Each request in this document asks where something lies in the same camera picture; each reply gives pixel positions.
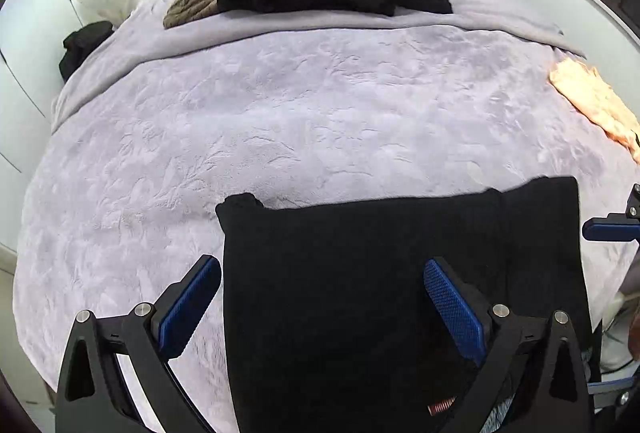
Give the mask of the black fleece pants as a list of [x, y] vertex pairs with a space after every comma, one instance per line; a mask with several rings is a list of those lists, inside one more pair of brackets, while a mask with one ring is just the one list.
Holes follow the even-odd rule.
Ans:
[[492, 303], [557, 309], [593, 345], [578, 185], [270, 209], [235, 195], [224, 231], [224, 340], [243, 432], [431, 432], [428, 407], [463, 396], [461, 357], [428, 297], [442, 257]]

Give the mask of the peach cloth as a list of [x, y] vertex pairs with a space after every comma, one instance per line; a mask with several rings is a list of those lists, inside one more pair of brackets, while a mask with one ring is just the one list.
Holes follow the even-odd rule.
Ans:
[[552, 86], [608, 138], [639, 162], [639, 120], [606, 83], [596, 67], [565, 58], [549, 72]]

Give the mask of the small black garment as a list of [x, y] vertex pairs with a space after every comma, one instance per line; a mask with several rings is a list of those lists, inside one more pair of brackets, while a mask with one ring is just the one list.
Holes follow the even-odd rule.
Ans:
[[89, 55], [112, 34], [114, 26], [108, 20], [91, 23], [69, 34], [63, 40], [65, 53], [58, 63], [63, 81], [67, 82]]

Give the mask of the blue patterned cloth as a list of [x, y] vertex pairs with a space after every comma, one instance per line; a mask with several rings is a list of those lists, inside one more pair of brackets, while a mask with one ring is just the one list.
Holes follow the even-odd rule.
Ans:
[[495, 406], [492, 407], [483, 427], [480, 429], [482, 433], [494, 433], [500, 429], [512, 404], [514, 392], [512, 383], [503, 384]]

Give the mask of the white wardrobe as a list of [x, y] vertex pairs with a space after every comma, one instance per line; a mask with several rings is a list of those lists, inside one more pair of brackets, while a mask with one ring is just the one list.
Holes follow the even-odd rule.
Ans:
[[26, 187], [50, 138], [63, 40], [92, 22], [77, 0], [2, 0], [1, 245], [14, 250]]

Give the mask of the lilac plush bed blanket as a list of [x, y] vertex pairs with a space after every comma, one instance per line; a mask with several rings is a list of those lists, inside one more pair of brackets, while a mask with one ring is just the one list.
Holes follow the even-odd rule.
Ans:
[[144, 0], [53, 105], [13, 301], [50, 385], [77, 312], [126, 312], [224, 252], [215, 209], [230, 195], [281, 209], [570, 175], [588, 217], [638, 178], [549, 83], [586, 46], [525, 0], [392, 18], [232, 12], [165, 29], [172, 1]]

